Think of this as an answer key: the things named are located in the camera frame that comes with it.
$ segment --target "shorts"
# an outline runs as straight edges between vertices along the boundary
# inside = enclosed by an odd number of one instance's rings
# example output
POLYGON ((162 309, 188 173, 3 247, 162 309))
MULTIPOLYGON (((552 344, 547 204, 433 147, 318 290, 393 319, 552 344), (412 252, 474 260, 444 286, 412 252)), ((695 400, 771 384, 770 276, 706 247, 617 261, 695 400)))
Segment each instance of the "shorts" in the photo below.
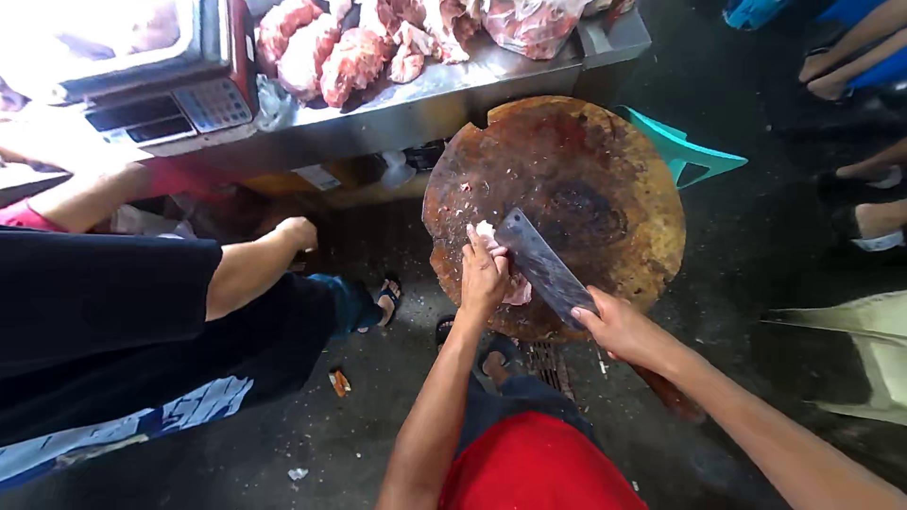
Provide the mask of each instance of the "shorts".
POLYGON ((23 227, 26 229, 48 230, 50 232, 68 232, 67 229, 50 222, 28 206, 28 199, 22 199, 0 209, 0 225, 23 227))

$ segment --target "floor drain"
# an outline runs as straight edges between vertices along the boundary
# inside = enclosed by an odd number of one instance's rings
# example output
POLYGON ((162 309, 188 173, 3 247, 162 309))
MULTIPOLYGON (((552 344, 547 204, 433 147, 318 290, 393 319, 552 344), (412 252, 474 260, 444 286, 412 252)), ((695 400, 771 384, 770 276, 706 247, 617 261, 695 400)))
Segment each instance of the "floor drain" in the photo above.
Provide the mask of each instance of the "floor drain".
POLYGON ((520 342, 520 349, 529 360, 529 374, 547 383, 567 396, 573 398, 570 376, 567 375, 567 364, 558 344, 549 342, 520 342))

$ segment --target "round wooden chopping block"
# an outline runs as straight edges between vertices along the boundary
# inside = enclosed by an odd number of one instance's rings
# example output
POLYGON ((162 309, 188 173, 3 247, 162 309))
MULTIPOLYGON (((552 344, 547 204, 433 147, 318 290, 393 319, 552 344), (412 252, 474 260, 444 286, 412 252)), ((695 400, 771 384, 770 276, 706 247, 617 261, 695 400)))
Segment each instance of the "round wooden chopping block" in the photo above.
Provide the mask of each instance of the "round wooden chopping block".
MULTIPOLYGON (((521 207, 584 285, 642 311, 680 269, 686 231, 668 166, 632 125, 591 103, 533 97, 465 125, 434 167, 422 221, 434 238, 432 268, 460 305, 466 225, 497 226, 521 207)), ((586 338, 541 297, 502 304, 489 326, 524 341, 586 338)))

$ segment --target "knife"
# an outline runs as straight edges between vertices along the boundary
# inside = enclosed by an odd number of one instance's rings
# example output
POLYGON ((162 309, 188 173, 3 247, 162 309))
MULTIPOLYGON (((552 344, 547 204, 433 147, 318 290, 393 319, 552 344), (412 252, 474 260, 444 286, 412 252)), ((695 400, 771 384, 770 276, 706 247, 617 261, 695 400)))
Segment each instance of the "knife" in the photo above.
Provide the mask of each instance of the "knife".
MULTIPOLYGON (((570 312, 573 307, 582 307, 597 315, 598 307, 595 306, 595 300, 573 276, 570 268, 563 263, 558 254, 548 246, 519 207, 504 216, 494 233, 494 239, 507 248, 513 257, 513 265, 532 284, 532 290, 541 296, 554 313, 571 329, 585 330, 570 312)), ((652 388, 658 399, 678 416, 694 423, 705 421, 706 413, 702 407, 674 386, 674 383, 648 368, 633 364, 630 366, 652 388)))

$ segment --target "hand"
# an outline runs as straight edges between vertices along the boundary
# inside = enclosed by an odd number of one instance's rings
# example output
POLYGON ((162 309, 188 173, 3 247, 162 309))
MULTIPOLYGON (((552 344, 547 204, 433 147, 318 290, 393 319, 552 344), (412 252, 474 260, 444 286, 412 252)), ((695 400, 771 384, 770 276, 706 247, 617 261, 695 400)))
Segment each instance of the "hand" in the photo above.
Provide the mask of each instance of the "hand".
POLYGON ((509 262, 504 247, 489 252, 485 242, 475 233, 473 225, 466 226, 469 244, 463 246, 463 285, 460 310, 484 323, 504 299, 510 286, 509 262))
POLYGON ((665 375, 681 358, 693 352, 625 299, 617 299, 592 286, 587 289, 595 299, 600 317, 579 307, 571 314, 612 358, 665 375))
POLYGON ((274 228, 274 232, 287 236, 296 243, 297 250, 303 250, 305 253, 318 248, 318 229, 314 223, 302 216, 281 221, 274 228))

